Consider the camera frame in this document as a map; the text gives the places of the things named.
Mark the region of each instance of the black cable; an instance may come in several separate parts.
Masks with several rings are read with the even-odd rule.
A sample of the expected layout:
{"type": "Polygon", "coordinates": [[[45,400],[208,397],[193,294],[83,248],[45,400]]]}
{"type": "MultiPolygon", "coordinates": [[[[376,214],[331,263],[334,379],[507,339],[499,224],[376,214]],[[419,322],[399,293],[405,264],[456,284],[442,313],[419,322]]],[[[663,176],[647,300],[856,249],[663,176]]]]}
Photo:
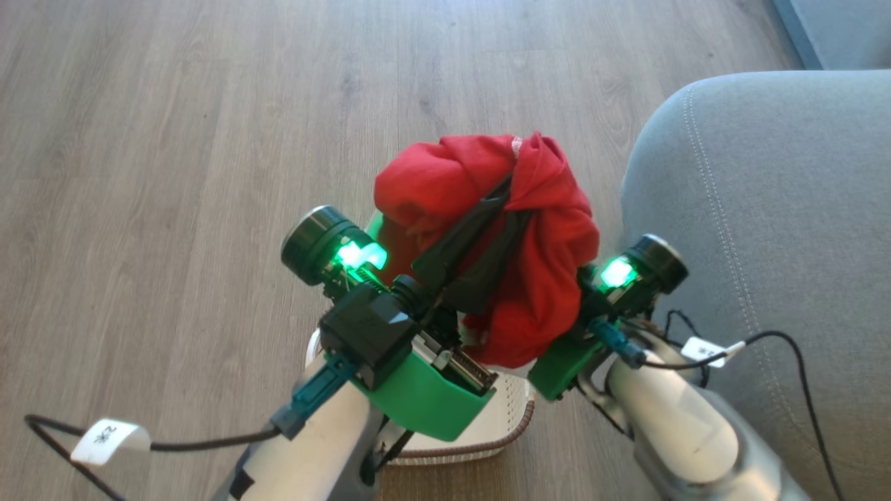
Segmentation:
{"type": "Polygon", "coordinates": [[[281,430],[279,430],[278,428],[273,428],[271,430],[259,431],[257,433],[251,433],[248,435],[238,435],[235,437],[228,437],[226,439],[205,440],[203,442],[152,442],[149,450],[156,452],[197,452],[201,450],[228,448],[232,446],[251,444],[254,442],[262,442],[265,440],[274,439],[280,434],[282,434],[281,430]]]}
{"type": "MultiPolygon", "coordinates": [[[[62,459],[73,466],[75,470],[80,472],[80,474],[84,475],[84,477],[91,483],[93,483],[93,485],[95,485],[99,490],[101,490],[102,493],[105,494],[105,496],[107,496],[109,499],[114,499],[115,501],[126,501],[123,496],[118,494],[107,483],[102,481],[102,479],[97,477],[96,474],[93,473],[89,468],[83,466],[80,463],[71,461],[71,453],[68,451],[68,449],[63,447],[62,444],[54,439],[52,435],[47,433],[44,428],[61,431],[62,433],[73,435],[75,437],[83,437],[84,434],[86,434],[85,429],[78,428],[77,426],[73,426],[71,424],[62,423],[61,421],[56,421],[48,417],[43,417],[42,415],[33,414],[25,416],[25,423],[46,445],[50,446],[52,450],[56,451],[56,454],[61,456],[62,459]]],[[[249,435],[240,435],[237,437],[229,437],[225,439],[205,440],[202,442],[152,442],[149,446],[149,449],[157,452],[195,452],[260,442],[263,440],[272,439],[279,434],[281,434],[281,431],[278,428],[273,428],[272,430],[260,431],[258,433],[251,433],[249,435]]]]}
{"type": "Polygon", "coordinates": [[[405,444],[408,443],[408,440],[412,439],[414,436],[414,431],[406,431],[402,435],[393,442],[393,447],[391,447],[384,457],[380,459],[380,464],[378,464],[378,470],[383,468],[384,465],[389,463],[390,461],[396,459],[396,456],[399,456],[399,453],[402,452],[402,449],[405,447],[405,444]]]}
{"type": "MultiPolygon", "coordinates": [[[[781,331],[764,331],[762,333],[755,334],[754,336],[751,336],[745,340],[746,346],[749,346],[767,337],[777,337],[784,340],[792,348],[792,351],[795,352],[795,359],[798,362],[798,379],[801,381],[801,390],[805,394],[805,405],[807,406],[807,413],[811,417],[811,425],[813,426],[813,435],[817,440],[817,448],[820,449],[820,456],[822,457],[823,465],[826,467],[826,474],[830,478],[830,484],[832,484],[832,490],[833,492],[835,492],[836,498],[838,498],[839,501],[844,501],[845,497],[842,495],[841,487],[838,485],[838,479],[836,478],[835,470],[832,469],[830,453],[826,449],[826,442],[825,440],[823,440],[823,433],[820,429],[820,423],[817,421],[817,413],[813,409],[811,388],[810,385],[807,383],[807,373],[805,372],[805,357],[801,354],[801,349],[798,347],[798,344],[795,342],[795,340],[793,340],[788,334],[781,331]]],[[[722,351],[717,355],[704,358],[698,362],[693,362],[690,364],[656,364],[653,362],[644,362],[643,364],[647,367],[653,367],[656,369],[680,371],[684,369],[702,367],[724,357],[727,357],[727,353],[722,351]]]]}
{"type": "Polygon", "coordinates": [[[40,439],[46,443],[46,445],[50,446],[50,448],[56,451],[56,454],[62,457],[65,461],[68,461],[68,464],[74,467],[75,470],[80,472],[81,475],[84,475],[87,480],[93,483],[105,496],[108,496],[109,499],[114,499],[114,501],[126,501],[123,496],[115,492],[109,484],[105,483],[95,475],[95,473],[91,472],[89,468],[83,466],[80,463],[75,463],[71,461],[71,453],[65,449],[56,439],[53,438],[52,435],[46,432],[41,425],[46,426],[47,428],[52,428],[54,430],[62,431],[64,433],[68,433],[69,435],[77,435],[83,436],[86,433],[85,430],[81,430],[80,428],[76,428],[69,424],[59,423],[58,421],[54,421],[49,418],[41,417],[39,415],[26,415],[25,423],[28,424],[28,427],[38,436],[40,439]],[[80,431],[79,435],[71,431],[80,431]]]}
{"type": "MultiPolygon", "coordinates": [[[[672,346],[679,348],[679,349],[683,348],[683,345],[678,341],[673,341],[669,337],[669,333],[668,333],[668,331],[671,329],[671,319],[675,315],[679,316],[681,318],[681,320],[683,320],[683,322],[685,324],[687,324],[687,328],[690,329],[690,331],[693,333],[694,336],[696,336],[700,339],[703,339],[703,340],[706,339],[706,338],[702,337],[701,334],[699,334],[699,331],[696,330],[696,326],[693,325],[693,321],[690,320],[690,318],[688,316],[686,316],[680,309],[671,309],[666,314],[665,334],[666,334],[666,341],[668,341],[668,344],[671,344],[672,346]]],[[[699,368],[699,372],[700,372],[700,377],[699,377],[699,385],[698,386],[704,390],[708,386],[708,381],[711,378],[712,371],[708,365],[703,365],[699,368]]]]}

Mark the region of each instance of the red cloth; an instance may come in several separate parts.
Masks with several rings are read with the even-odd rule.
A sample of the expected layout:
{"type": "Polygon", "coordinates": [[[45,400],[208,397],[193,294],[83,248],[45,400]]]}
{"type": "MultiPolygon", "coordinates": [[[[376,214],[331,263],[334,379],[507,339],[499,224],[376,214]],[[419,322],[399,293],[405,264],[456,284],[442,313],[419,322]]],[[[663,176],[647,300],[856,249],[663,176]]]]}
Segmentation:
{"type": "Polygon", "coordinates": [[[390,255],[381,278],[390,283],[410,275],[421,251],[514,171],[504,209],[535,214],[486,313],[464,320],[482,343],[470,354],[505,367],[541,356],[576,320],[576,270],[597,256],[600,240],[588,199],[557,143],[535,133],[515,159],[513,139],[446,136],[439,144],[413,144],[374,184],[374,203],[384,215],[377,238],[390,255]]]}

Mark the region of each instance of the cable label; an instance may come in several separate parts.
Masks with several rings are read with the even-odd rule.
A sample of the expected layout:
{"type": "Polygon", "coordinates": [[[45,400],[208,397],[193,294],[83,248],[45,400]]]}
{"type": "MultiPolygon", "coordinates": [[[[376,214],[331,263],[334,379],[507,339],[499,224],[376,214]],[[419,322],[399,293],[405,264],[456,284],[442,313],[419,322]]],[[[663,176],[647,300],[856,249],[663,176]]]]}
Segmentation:
{"type": "Polygon", "coordinates": [[[71,452],[71,461],[102,466],[120,447],[149,450],[151,438],[142,426],[101,419],[86,431],[71,452]]]}
{"type": "MultiPolygon", "coordinates": [[[[681,348],[681,355],[684,355],[690,360],[696,360],[697,362],[699,362],[700,360],[705,360],[706,358],[713,357],[723,351],[727,351],[723,346],[718,346],[713,342],[708,342],[696,336],[691,336],[687,340],[687,342],[684,343],[683,348],[681,348]]],[[[724,357],[718,358],[716,361],[710,363],[709,365],[715,368],[721,368],[726,363],[727,357],[724,357]]]]}

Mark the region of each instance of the gray fabric upholstery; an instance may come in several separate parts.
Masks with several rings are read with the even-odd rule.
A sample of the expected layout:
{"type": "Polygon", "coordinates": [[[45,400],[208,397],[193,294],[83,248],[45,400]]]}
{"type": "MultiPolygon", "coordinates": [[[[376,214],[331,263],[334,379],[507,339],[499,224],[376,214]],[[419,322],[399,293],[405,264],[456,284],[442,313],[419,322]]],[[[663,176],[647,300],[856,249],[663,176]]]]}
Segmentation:
{"type": "MultiPolygon", "coordinates": [[[[691,271],[656,319],[682,308],[724,345],[768,329],[793,336],[848,498],[887,498],[891,71],[685,87],[641,132],[622,208],[627,243],[657,234],[691,271]]],[[[830,498],[791,350],[765,340],[713,377],[802,486],[830,498]]]]}
{"type": "Polygon", "coordinates": [[[888,0],[774,0],[809,70],[891,68],[888,0]]]}

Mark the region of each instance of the basket rim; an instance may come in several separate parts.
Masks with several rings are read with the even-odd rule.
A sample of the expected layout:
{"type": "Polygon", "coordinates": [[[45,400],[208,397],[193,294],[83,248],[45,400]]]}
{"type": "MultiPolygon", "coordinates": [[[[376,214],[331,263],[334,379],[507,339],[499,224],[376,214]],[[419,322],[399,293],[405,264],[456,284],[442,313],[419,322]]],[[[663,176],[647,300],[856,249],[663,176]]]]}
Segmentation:
{"type": "Polygon", "coordinates": [[[470,446],[463,446],[458,448],[429,448],[429,449],[414,449],[414,450],[404,450],[401,452],[396,459],[418,459],[422,457],[444,457],[444,456],[461,456],[465,454],[476,454],[478,452],[484,452],[487,450],[502,448],[517,438],[526,430],[529,426],[529,422],[532,420],[532,414],[535,412],[535,399],[531,398],[526,403],[526,408],[523,411],[523,417],[520,418],[517,426],[507,435],[501,437],[498,440],[491,440],[488,442],[483,442],[480,444],[474,444],[470,446]]]}

